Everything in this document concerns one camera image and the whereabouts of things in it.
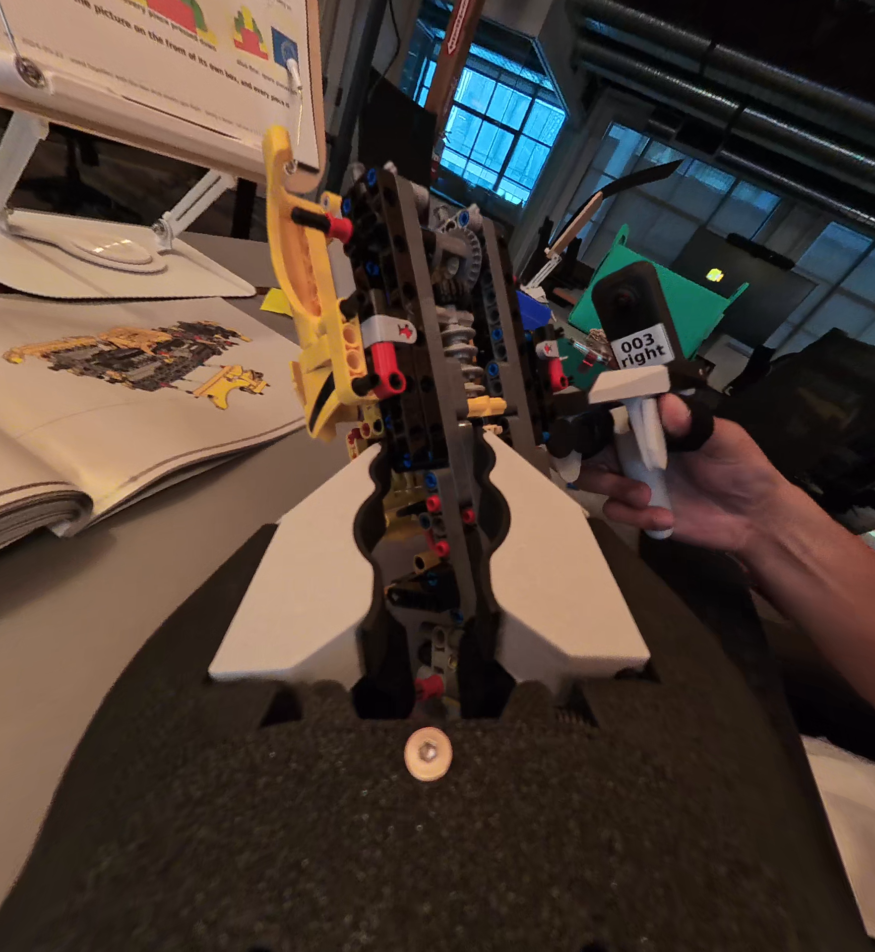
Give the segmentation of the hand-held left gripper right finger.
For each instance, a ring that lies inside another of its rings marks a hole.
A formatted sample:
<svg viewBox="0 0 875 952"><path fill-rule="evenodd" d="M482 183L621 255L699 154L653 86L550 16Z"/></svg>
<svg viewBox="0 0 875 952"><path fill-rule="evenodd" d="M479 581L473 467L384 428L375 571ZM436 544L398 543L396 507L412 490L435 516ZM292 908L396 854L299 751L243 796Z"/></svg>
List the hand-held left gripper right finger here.
<svg viewBox="0 0 875 952"><path fill-rule="evenodd" d="M501 714L514 684L557 698L640 670L649 649L585 510L496 435L474 439L476 609L459 647L463 718Z"/></svg>

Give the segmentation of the wooden post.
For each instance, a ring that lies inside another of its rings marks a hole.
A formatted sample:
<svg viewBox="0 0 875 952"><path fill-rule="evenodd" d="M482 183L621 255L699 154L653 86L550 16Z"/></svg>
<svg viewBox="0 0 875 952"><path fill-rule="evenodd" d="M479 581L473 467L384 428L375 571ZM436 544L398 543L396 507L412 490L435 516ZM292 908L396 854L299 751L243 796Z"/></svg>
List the wooden post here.
<svg viewBox="0 0 875 952"><path fill-rule="evenodd" d="M470 44L484 1L455 1L436 58L423 109L433 116L433 149L442 142L457 81L466 65Z"/></svg>

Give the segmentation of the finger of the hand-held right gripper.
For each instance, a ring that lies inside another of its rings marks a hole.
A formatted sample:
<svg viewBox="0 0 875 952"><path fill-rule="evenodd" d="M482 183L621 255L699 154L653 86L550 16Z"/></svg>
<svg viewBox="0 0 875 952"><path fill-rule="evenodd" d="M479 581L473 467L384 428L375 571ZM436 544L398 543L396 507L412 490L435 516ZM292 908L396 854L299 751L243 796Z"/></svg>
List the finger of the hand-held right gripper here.
<svg viewBox="0 0 875 952"><path fill-rule="evenodd" d="M667 367L633 367L625 370L605 370L588 390L589 405L623 402L633 398L657 397L669 391Z"/></svg>

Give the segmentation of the paned window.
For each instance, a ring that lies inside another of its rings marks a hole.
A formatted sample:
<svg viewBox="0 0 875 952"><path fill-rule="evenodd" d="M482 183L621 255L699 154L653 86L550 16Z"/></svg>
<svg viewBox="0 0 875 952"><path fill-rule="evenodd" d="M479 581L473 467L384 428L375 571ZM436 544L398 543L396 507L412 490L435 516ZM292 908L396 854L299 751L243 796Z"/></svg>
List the paned window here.
<svg viewBox="0 0 875 952"><path fill-rule="evenodd" d="M526 205L564 119L543 74L467 65L455 89L439 164L511 205Z"/></svg>

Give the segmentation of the brown brick model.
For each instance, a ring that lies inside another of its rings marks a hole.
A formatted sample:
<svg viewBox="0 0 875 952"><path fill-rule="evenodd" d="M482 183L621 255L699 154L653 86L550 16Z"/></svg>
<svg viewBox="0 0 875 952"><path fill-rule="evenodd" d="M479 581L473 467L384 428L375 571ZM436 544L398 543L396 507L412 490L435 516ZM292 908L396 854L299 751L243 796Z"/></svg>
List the brown brick model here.
<svg viewBox="0 0 875 952"><path fill-rule="evenodd" d="M613 354L609 340L606 339L606 334L602 329L594 327L591 329L585 337L582 339L572 339L572 344L577 347L577 350L581 350L584 354L584 358L589 364L599 364L601 367L606 370L618 370L619 364L616 361L616 356Z"/></svg>

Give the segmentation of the person's right forearm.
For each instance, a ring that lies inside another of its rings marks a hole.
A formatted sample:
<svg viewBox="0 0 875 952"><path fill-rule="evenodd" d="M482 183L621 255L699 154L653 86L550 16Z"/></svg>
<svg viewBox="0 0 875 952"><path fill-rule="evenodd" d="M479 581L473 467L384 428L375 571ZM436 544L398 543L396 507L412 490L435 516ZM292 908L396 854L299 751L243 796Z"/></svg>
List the person's right forearm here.
<svg viewBox="0 0 875 952"><path fill-rule="evenodd" d="M741 562L875 708L875 554L772 467L751 499Z"/></svg>

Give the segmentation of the open instruction booklet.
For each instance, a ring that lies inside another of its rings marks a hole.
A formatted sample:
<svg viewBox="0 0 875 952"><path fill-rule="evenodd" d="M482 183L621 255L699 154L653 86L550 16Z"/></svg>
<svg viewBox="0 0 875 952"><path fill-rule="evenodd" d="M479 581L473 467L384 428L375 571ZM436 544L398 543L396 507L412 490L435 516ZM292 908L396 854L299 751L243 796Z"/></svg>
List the open instruction booklet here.
<svg viewBox="0 0 875 952"><path fill-rule="evenodd" d="M222 299L0 295L0 550L72 537L303 428L297 357Z"/></svg>

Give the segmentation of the person's right hand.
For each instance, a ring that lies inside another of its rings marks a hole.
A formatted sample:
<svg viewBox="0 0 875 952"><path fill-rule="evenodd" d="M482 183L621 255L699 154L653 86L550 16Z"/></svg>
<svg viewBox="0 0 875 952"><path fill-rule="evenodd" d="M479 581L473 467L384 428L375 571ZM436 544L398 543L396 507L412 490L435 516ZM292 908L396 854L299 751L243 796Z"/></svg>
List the person's right hand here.
<svg viewBox="0 0 875 952"><path fill-rule="evenodd" d="M652 501L642 480L622 473L615 450L582 465L575 484L602 494L605 517L645 533L733 555L752 568L769 552L804 541L825 514L789 484L737 424L714 419L694 450L669 452L667 503Z"/></svg>

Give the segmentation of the green cutting mat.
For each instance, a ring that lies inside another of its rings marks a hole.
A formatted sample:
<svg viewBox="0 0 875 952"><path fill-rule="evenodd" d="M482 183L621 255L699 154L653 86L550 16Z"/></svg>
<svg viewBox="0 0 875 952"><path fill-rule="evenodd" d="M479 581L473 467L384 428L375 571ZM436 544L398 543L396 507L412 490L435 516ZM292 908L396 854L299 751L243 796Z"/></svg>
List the green cutting mat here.
<svg viewBox="0 0 875 952"><path fill-rule="evenodd" d="M595 378L605 370L601 354L587 344L567 337L558 339L557 346L562 374L567 377L568 385L588 391Z"/></svg>

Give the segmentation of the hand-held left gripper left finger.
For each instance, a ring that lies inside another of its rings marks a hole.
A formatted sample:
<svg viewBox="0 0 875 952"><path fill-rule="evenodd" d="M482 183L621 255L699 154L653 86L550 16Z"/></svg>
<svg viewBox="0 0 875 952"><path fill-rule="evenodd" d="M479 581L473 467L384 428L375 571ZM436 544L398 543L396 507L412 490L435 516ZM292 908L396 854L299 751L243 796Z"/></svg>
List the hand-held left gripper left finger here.
<svg viewBox="0 0 875 952"><path fill-rule="evenodd" d="M371 558L389 482L387 455L371 446L279 520L209 677L333 681L362 718L409 715L408 639Z"/></svg>

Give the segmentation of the person's white shirt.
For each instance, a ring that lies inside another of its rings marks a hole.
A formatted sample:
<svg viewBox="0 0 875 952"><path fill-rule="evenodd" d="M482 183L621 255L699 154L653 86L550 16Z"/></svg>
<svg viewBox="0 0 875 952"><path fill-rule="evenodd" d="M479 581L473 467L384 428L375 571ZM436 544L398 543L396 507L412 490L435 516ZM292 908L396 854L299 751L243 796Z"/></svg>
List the person's white shirt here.
<svg viewBox="0 0 875 952"><path fill-rule="evenodd" d="M875 764L825 739L802 737L840 860L875 938Z"/></svg>

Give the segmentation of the yellow toy car model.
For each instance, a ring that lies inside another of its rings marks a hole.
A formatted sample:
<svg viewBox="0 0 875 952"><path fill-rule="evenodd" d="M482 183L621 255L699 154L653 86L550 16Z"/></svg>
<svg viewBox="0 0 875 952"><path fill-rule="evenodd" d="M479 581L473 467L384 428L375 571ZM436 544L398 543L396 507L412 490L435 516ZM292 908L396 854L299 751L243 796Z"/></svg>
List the yellow toy car model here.
<svg viewBox="0 0 875 952"><path fill-rule="evenodd" d="M372 394L336 436L347 436L350 462L379 446L391 467L384 535L371 558L406 633L411 711L429 690L421 663L462 715L459 647L476 609L474 439L496 435L550 479L543 442L552 391L533 351L541 340L521 331L513 273L492 225L432 231L429 200L384 167L361 173L344 197L324 193L314 204L350 224L334 224L328 239L341 312L358 323L402 317L418 330L412 346L398 348L404 392L382 401Z"/></svg>

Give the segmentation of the grey desk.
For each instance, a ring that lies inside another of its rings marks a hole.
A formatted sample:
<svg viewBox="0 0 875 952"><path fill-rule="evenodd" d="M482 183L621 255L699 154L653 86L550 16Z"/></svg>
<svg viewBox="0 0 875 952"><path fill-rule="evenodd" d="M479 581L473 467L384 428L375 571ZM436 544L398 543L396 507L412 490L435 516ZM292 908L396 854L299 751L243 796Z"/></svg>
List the grey desk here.
<svg viewBox="0 0 875 952"><path fill-rule="evenodd" d="M130 659L253 531L345 463L338 443L296 432L73 538L0 551L0 905Z"/></svg>

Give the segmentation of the black office chair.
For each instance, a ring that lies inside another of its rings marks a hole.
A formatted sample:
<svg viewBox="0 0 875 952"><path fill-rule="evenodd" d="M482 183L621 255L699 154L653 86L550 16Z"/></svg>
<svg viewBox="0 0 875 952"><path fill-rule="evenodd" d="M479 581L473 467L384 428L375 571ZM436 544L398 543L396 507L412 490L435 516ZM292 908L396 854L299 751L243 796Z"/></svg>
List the black office chair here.
<svg viewBox="0 0 875 952"><path fill-rule="evenodd" d="M716 412L740 425L778 473L829 516L872 504L875 346L832 329L724 397Z"/></svg>

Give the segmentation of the black pole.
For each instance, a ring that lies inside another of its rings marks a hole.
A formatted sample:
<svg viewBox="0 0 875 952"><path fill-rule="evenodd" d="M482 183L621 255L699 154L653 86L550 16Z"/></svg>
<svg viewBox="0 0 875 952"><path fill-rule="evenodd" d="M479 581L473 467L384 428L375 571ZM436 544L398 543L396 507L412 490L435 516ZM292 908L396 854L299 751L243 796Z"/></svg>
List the black pole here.
<svg viewBox="0 0 875 952"><path fill-rule="evenodd" d="M353 64L347 96L338 122L338 130L333 142L333 149L327 160L326 190L340 193L344 171L350 161L351 143L355 132L361 103L367 96L368 75L372 62L372 54L379 37L387 1L370 1L367 17L360 34L355 61Z"/></svg>

